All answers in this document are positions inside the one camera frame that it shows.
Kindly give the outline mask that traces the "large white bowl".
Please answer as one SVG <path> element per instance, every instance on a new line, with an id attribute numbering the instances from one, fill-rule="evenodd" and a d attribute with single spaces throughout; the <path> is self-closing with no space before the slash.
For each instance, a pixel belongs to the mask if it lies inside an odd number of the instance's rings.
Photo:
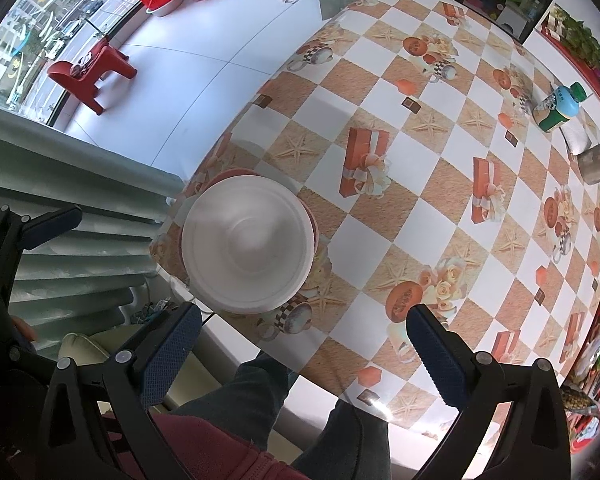
<path id="1" fill-rule="evenodd" d="M 259 314 L 299 291 L 314 257 L 313 231 L 283 185 L 230 179 L 199 196 L 185 218 L 182 258 L 194 295 L 215 311 Z"/>

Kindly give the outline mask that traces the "pink square plate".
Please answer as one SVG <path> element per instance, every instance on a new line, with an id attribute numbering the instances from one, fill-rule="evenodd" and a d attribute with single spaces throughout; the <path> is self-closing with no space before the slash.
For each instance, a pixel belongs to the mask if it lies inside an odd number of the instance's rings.
<path id="1" fill-rule="evenodd" d="M 270 179 L 268 177 L 263 177 L 260 174 L 257 174 L 253 170 L 245 169 L 245 168 L 234 168 L 234 169 L 227 169 L 227 170 L 221 171 L 219 174 L 217 174 L 215 177 L 213 177 L 204 186 L 204 188 L 202 189 L 202 192 L 206 192 L 206 191 L 210 190 L 210 188 L 212 188 L 212 186 L 215 186 L 220 182 L 230 180 L 230 179 L 242 178 L 242 177 L 251 178 L 251 179 L 267 180 L 267 181 L 272 182 L 272 179 Z M 317 221 L 314 217 L 313 212 L 311 211 L 310 207 L 306 204 L 306 202 L 304 202 L 299 197 L 297 197 L 297 202 L 304 208 L 304 210 L 306 211 L 306 215 L 308 216 L 308 218 L 310 220 L 310 223 L 312 226 L 312 231 L 313 231 L 314 252 L 317 254 L 318 253 L 318 244 L 320 244 L 320 229 L 317 226 Z"/>

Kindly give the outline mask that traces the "green radiator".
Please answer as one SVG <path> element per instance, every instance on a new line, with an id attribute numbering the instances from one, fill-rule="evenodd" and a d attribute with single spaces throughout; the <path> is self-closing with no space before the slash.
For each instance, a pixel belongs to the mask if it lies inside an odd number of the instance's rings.
<path id="1" fill-rule="evenodd" d="M 56 359 L 68 333 L 123 322 L 122 307 L 154 274 L 149 244 L 181 192 L 175 174 L 0 109 L 0 207 L 35 218 L 76 205 L 80 225 L 25 252 L 9 311 Z"/>

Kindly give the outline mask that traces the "red tray with clutter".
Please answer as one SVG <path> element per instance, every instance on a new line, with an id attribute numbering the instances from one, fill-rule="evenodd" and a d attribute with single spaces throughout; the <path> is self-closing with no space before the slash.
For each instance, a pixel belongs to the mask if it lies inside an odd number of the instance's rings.
<path id="1" fill-rule="evenodd" d="M 600 303 L 576 364 L 560 387 L 571 454 L 577 454 L 600 434 Z"/>

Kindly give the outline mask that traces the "red plastic stool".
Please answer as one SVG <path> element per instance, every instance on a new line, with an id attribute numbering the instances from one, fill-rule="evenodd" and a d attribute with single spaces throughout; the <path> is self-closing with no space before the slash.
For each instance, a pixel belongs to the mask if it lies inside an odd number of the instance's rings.
<path id="1" fill-rule="evenodd" d="M 96 101 L 99 92 L 96 82 L 99 78 L 114 72 L 126 79 L 133 79 L 137 69 L 129 63 L 129 57 L 113 47 L 106 38 L 99 40 L 86 57 L 86 61 L 77 63 L 57 61 L 46 70 L 46 74 L 96 115 L 101 115 L 105 109 Z"/>

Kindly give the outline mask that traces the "checkered tablecloth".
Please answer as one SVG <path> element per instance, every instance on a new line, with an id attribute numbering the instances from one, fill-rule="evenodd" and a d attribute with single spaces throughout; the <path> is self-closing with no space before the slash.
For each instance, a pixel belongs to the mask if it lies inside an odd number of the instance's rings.
<path id="1" fill-rule="evenodd" d="M 184 278 L 196 197 L 230 172 L 291 188 L 317 223 L 297 299 L 232 325 L 314 384 L 434 437 L 452 422 L 407 339 L 426 304 L 476 350 L 565 378 L 600 304 L 600 184 L 533 104 L 558 85 L 449 0 L 358 0 L 260 89 L 151 245 Z"/>

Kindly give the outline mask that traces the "green blue lidded jar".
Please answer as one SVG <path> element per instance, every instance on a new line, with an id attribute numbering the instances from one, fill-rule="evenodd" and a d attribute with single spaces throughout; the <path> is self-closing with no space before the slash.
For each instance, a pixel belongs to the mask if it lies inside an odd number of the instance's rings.
<path id="1" fill-rule="evenodd" d="M 543 132 L 550 132 L 576 117 L 585 99 L 580 82 L 575 81 L 570 86 L 561 84 L 532 110 L 533 120 Z"/>

